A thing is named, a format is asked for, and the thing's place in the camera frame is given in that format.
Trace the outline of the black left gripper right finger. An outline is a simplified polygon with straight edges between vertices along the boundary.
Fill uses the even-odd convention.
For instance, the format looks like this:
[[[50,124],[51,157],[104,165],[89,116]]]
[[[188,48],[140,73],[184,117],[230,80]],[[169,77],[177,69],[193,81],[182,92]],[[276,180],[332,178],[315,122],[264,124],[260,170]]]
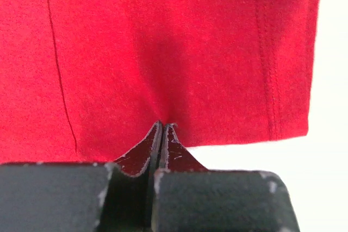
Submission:
[[[154,231],[299,231],[289,192],[269,171],[205,168],[163,132],[154,174]]]

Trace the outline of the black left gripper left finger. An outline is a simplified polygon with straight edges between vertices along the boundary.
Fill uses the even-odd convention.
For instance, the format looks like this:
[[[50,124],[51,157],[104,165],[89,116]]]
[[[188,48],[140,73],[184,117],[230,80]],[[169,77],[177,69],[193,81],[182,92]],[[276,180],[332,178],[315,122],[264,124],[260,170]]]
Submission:
[[[1,231],[145,231],[163,125],[115,161],[1,165]]]

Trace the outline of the red t shirt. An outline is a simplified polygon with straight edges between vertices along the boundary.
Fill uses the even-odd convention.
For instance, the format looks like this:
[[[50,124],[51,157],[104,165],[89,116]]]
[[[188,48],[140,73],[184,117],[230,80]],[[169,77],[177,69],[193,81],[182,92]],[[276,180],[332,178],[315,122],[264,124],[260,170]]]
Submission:
[[[1,0],[1,162],[305,136],[319,0]]]

